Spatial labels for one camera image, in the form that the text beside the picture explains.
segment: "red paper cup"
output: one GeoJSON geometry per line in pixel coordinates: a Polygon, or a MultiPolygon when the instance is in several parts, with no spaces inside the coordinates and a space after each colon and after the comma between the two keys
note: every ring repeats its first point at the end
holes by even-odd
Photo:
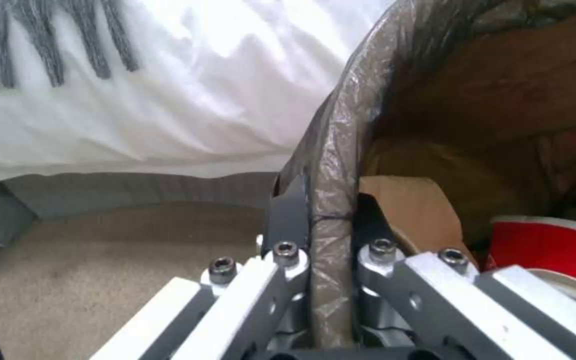
{"type": "Polygon", "coordinates": [[[521,265],[576,278],[576,221],[538,216],[498,216],[486,269],[521,265]]]}

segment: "beige carpet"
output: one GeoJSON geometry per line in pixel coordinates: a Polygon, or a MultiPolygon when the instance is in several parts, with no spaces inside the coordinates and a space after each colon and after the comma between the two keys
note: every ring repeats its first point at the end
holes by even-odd
{"type": "Polygon", "coordinates": [[[87,359],[174,276],[245,261],[261,210],[208,203],[37,223],[0,249],[0,346],[10,360],[87,359]]]}

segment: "white fabric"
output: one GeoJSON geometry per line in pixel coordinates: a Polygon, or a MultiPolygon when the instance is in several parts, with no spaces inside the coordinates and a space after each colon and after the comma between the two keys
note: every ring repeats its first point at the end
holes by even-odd
{"type": "Polygon", "coordinates": [[[277,171],[393,0],[122,0],[141,70],[96,78],[72,21],[54,18],[66,84],[51,88],[15,21],[17,89],[0,90],[0,180],[140,172],[277,171]]]}

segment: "hex socket bolt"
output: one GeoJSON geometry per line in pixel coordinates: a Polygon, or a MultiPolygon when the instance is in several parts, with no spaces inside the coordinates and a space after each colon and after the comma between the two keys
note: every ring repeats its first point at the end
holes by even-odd
{"type": "Polygon", "coordinates": [[[208,275],[211,283],[229,284],[237,276],[237,263],[230,256],[218,257],[208,265],[208,275]]]}
{"type": "Polygon", "coordinates": [[[450,266],[459,274],[466,275],[469,261],[461,250],[447,247],[439,250],[439,252],[437,252],[437,256],[442,262],[446,263],[446,265],[450,266]]]}
{"type": "Polygon", "coordinates": [[[299,246],[293,241],[282,241],[272,247],[272,259],[279,267],[294,267],[299,264],[299,246]]]}
{"type": "Polygon", "coordinates": [[[397,245],[389,239],[374,239],[368,249],[370,259],[381,264],[394,262],[397,256],[397,245]]]}

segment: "cardboard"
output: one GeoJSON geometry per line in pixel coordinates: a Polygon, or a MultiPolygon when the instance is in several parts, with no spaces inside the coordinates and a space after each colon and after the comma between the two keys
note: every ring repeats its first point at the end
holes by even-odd
{"type": "Polygon", "coordinates": [[[455,248],[477,264],[462,241],[462,223],[455,210],[430,178],[364,176],[359,191],[375,197],[388,225],[410,253],[455,248]]]}

